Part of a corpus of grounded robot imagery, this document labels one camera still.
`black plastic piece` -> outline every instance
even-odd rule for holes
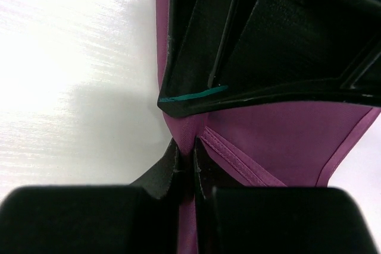
[[[219,249],[209,253],[377,253],[341,190],[216,188],[210,207]]]
[[[173,117],[279,101],[381,106],[381,79],[357,81],[377,69],[380,19],[380,0],[171,0],[158,106]]]
[[[0,207],[0,253],[175,253],[183,175],[172,140],[131,186],[18,189]]]

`black plastic part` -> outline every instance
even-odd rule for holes
[[[378,69],[380,19],[380,0],[171,0],[158,106],[172,117],[280,101],[381,106],[381,78],[360,80]]]
[[[18,189],[0,207],[0,253],[175,253],[182,177],[172,140],[131,186]]]
[[[143,187],[156,199],[165,198],[172,193],[174,197],[181,199],[184,174],[179,148],[172,139],[164,156],[130,186]]]
[[[341,190],[216,188],[209,203],[219,246],[209,253],[377,253]]]

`stitching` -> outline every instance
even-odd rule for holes
[[[208,126],[206,126],[205,129],[208,132],[208,134],[206,134],[206,135],[214,138],[217,142],[221,143],[222,147],[226,148],[226,150],[228,151],[229,154],[232,154],[232,156],[234,158],[236,158],[239,162],[241,162],[244,165],[244,167],[246,167],[249,170],[249,173],[253,173],[260,181],[262,181],[264,183],[265,186],[286,187],[286,185],[282,181],[277,179],[275,176],[271,175],[260,164],[253,161],[248,155],[243,153],[236,146],[234,146],[233,144],[231,144],[229,142],[224,143],[225,139],[221,135],[219,135],[217,132],[210,129]],[[237,155],[234,150],[236,150],[237,152],[242,152],[243,158],[241,159],[241,156]],[[253,164],[253,166],[247,164],[246,160],[243,160],[246,157],[250,161],[250,163]]]
[[[228,163],[229,165],[231,165],[241,176],[243,176],[245,178],[245,180],[248,181],[248,183],[250,183],[251,185],[253,185],[254,183],[259,183],[261,186],[267,186],[255,173],[253,173],[250,168],[244,163],[242,162],[228,147],[226,147],[221,141],[218,140],[218,138],[215,137],[214,134],[212,134],[209,130],[205,129],[205,133],[207,133],[207,135],[210,137],[210,139],[213,141],[211,142],[207,137],[205,137],[205,135],[203,134],[201,136],[201,139],[203,139],[210,148],[212,148],[215,152],[217,152],[222,158],[224,158]],[[223,154],[218,148],[216,148],[216,146],[214,145],[217,145],[219,147],[221,147],[222,149],[224,149],[225,151],[227,151],[228,155],[225,155]],[[242,170],[238,169],[232,162],[232,160],[229,158],[229,157],[233,157],[233,159],[235,159],[238,163],[239,163],[239,166],[241,168],[243,168],[246,172],[243,172]],[[252,175],[255,179],[253,182],[252,179],[250,179],[248,176],[247,176],[247,173],[250,173],[250,175]]]
[[[344,140],[340,143],[339,147],[334,151],[332,156],[324,164],[323,168],[320,170],[319,176],[317,177],[315,186],[318,185],[318,183],[319,183],[319,181],[320,181],[320,179],[321,179],[321,177],[323,175],[323,171],[327,168],[327,166],[329,165],[331,160],[335,156],[337,156],[337,153],[341,150],[343,144],[346,143],[347,141],[351,140],[351,139],[353,140],[353,143],[350,144],[349,148],[347,148],[348,150],[345,153],[343,153],[342,156],[340,156],[340,158],[338,159],[336,164],[331,169],[329,177],[332,176],[332,174],[335,172],[335,170],[340,165],[340,163],[344,160],[344,158],[347,156],[347,154],[351,151],[351,149],[354,147],[354,145],[361,139],[361,137],[364,134],[363,131],[366,131],[370,127],[370,123],[372,123],[374,121],[375,117],[377,117],[378,114],[379,114],[379,111],[376,108],[372,108],[363,117],[361,117],[361,119],[355,124],[355,126],[352,128],[352,130],[348,133],[346,138],[344,138]],[[359,131],[359,135],[355,136],[355,137],[352,137],[353,132],[355,132],[357,130]]]

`purple cloth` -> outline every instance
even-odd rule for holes
[[[168,1],[156,0],[160,85],[167,61]],[[199,137],[209,156],[245,186],[327,186],[379,113],[367,106],[286,102],[164,118],[185,158]],[[177,252],[197,253],[192,193],[180,206]]]

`white surface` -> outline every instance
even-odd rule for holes
[[[333,173],[329,186],[355,199],[381,250],[381,116]]]
[[[155,0],[0,0],[0,200],[26,184],[139,177],[170,135],[156,108]],[[381,244],[381,120],[333,175]]]

